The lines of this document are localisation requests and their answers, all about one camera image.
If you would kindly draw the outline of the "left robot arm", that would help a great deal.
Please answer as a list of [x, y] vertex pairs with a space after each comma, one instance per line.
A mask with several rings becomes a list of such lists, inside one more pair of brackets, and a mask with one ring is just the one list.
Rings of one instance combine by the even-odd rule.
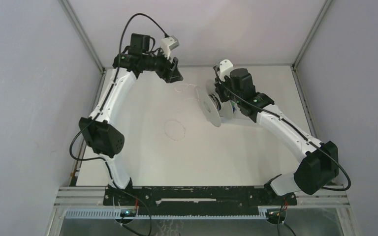
[[134, 191], [127, 187], [131, 177], [119, 163], [126, 141], [119, 131], [120, 108], [139, 75], [145, 71], [155, 72], [168, 84], [183, 80], [178, 59], [171, 56], [172, 50], [179, 46], [178, 39], [167, 35], [155, 50], [150, 49], [151, 40], [149, 35], [131, 35], [130, 44], [114, 59], [115, 72], [111, 74], [102, 98], [88, 117], [79, 120], [80, 133], [96, 154], [95, 159], [104, 161], [109, 184], [117, 188], [115, 199], [122, 205], [133, 201]]

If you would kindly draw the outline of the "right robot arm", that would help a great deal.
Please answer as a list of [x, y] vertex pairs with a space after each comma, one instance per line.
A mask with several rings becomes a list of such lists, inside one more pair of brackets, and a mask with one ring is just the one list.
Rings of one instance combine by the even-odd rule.
[[286, 194], [299, 191], [312, 195], [338, 176], [337, 146], [307, 134], [286, 118], [273, 99], [256, 91], [247, 69], [233, 69], [223, 75], [214, 66], [214, 72], [215, 91], [220, 101], [235, 103], [244, 116], [275, 135], [299, 162], [296, 171], [279, 174], [265, 184], [268, 203], [276, 205]]

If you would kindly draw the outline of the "white cable spool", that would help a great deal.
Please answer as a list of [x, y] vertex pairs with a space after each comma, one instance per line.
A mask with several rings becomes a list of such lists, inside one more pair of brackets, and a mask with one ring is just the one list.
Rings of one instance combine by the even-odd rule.
[[194, 93], [206, 120], [215, 127], [220, 127], [223, 121], [234, 118], [235, 107], [230, 101], [221, 102], [212, 80], [208, 80], [205, 87], [196, 86]]

